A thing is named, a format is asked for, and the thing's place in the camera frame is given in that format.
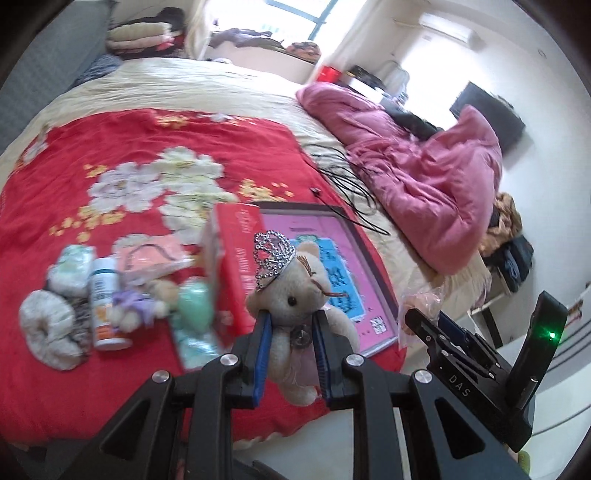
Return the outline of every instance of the plastic bag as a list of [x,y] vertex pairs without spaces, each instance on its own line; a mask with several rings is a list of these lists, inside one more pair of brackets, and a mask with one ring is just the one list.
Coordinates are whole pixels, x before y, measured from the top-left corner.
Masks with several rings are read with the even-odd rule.
[[113,256],[127,286],[140,286],[193,264],[172,234],[153,236],[139,245],[118,248]]
[[201,368],[225,353],[213,330],[196,333],[185,325],[179,312],[174,312],[168,318],[168,322],[172,330],[174,346],[185,371]]
[[421,340],[406,325],[405,316],[410,309],[418,309],[425,317],[437,324],[443,302],[443,287],[419,292],[406,291],[398,307],[398,346],[405,348]]
[[68,245],[61,251],[56,264],[47,270],[47,287],[63,297],[87,297],[88,277],[95,258],[94,247]]

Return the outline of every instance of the red box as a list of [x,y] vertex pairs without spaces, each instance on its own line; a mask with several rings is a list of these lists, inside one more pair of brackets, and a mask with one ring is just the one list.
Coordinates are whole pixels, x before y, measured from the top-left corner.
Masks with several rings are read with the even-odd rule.
[[204,266],[216,305],[215,328],[226,346],[237,336],[251,333],[255,324],[245,299],[256,287],[254,237],[264,230],[259,207],[217,203],[203,232]]
[[330,82],[335,83],[342,75],[340,70],[334,69],[333,67],[324,66],[320,69],[318,74],[317,82]]

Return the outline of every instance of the pink comforter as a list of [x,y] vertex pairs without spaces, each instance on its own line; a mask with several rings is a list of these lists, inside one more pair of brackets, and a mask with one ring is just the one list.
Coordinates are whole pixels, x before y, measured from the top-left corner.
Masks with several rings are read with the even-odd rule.
[[419,255],[438,272],[465,267],[488,227],[501,179],[501,149],[475,108],[418,142],[379,105],[336,85],[297,92],[302,107],[347,146],[371,188]]

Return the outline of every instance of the white bottle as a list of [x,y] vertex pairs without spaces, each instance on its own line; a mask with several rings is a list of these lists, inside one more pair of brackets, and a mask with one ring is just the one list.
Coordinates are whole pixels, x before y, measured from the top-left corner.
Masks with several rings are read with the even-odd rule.
[[92,338],[97,350],[123,350],[132,341],[123,333],[113,331],[109,323],[113,293],[119,290],[119,274],[114,258],[97,258],[92,263],[89,278],[90,308],[92,309]]

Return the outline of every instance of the folded clothes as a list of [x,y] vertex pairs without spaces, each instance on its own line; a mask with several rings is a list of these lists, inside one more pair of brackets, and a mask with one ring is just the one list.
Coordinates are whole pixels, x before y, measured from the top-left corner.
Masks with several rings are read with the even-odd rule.
[[167,35],[171,28],[171,25],[165,22],[139,22],[115,27],[113,30],[109,30],[107,38],[112,41],[139,40],[145,37]]
[[134,25],[137,23],[151,23],[151,22],[164,22],[170,24],[170,30],[180,31],[184,28],[185,13],[182,8],[178,7],[166,7],[163,8],[157,15],[153,17],[142,17],[136,18],[126,22],[126,25]]
[[111,50],[126,50],[132,48],[155,47],[162,43],[172,43],[174,38],[170,34],[155,35],[153,37],[144,37],[137,40],[114,41],[107,40],[107,47]]

